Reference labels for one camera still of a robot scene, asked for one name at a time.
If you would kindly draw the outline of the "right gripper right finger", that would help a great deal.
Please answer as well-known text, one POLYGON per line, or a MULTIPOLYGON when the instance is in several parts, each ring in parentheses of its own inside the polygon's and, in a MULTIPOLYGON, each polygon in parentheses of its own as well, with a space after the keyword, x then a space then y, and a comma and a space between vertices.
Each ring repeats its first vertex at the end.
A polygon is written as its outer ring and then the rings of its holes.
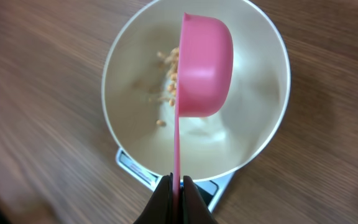
POLYGON ((182 224, 218 224, 190 176, 183 177, 181 193, 182 224))

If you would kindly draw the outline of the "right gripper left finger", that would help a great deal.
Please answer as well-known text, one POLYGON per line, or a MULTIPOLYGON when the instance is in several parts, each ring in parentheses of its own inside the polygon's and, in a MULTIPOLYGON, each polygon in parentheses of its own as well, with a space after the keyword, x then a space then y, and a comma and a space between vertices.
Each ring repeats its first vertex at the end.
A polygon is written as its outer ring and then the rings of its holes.
POLYGON ((172 224, 172 188, 172 174, 163 176, 134 224, 172 224))

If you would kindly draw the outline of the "white digital kitchen scale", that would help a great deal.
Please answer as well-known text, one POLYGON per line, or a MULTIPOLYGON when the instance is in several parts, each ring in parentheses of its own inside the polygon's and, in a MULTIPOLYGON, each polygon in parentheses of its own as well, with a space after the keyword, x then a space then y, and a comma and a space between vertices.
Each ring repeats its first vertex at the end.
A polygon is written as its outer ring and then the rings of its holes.
MULTIPOLYGON (((152 192, 156 189, 162 178, 160 175, 154 175, 147 171, 143 166, 131 159, 122 148, 119 148, 117 151, 116 162, 122 169, 152 192)), ((195 182, 201 197, 211 213, 216 208, 233 176, 234 172, 217 179, 195 182)))

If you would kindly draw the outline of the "pink plastic measuring scoop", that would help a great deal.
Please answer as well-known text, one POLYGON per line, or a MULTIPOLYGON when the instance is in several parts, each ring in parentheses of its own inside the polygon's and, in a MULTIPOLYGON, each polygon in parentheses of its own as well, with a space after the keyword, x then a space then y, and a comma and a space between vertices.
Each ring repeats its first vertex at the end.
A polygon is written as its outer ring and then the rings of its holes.
POLYGON ((207 117, 223 106, 234 61, 232 36, 219 19, 185 13, 181 23, 174 118, 173 198, 180 196, 180 118, 207 117))

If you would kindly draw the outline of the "white bowl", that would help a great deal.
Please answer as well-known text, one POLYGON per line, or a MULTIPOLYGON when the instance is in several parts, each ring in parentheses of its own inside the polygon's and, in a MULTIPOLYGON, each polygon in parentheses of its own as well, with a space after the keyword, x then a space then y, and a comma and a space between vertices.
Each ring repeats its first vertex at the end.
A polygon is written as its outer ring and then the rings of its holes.
POLYGON ((186 13, 223 21, 234 43, 223 107, 207 118, 180 120, 181 174, 204 181, 240 169, 269 143, 287 108, 291 70, 279 31, 250 1, 153 1, 143 7, 109 51, 102 102, 117 144, 150 172, 173 170, 174 109, 158 99, 168 80, 157 52, 178 45, 186 13))

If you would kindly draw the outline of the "soybeans pile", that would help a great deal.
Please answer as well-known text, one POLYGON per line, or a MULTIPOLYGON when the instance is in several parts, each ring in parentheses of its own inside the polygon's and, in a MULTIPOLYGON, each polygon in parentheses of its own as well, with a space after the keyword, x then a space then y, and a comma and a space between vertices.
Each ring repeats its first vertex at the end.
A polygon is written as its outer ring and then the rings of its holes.
POLYGON ((161 70, 166 70, 166 74, 163 77, 162 84, 149 89, 149 96, 147 97, 149 103, 167 103, 168 106, 172 108, 175 107, 179 52, 179 47, 172 49, 169 54, 165 54, 161 51, 157 52, 157 57, 160 60, 159 67, 161 70))

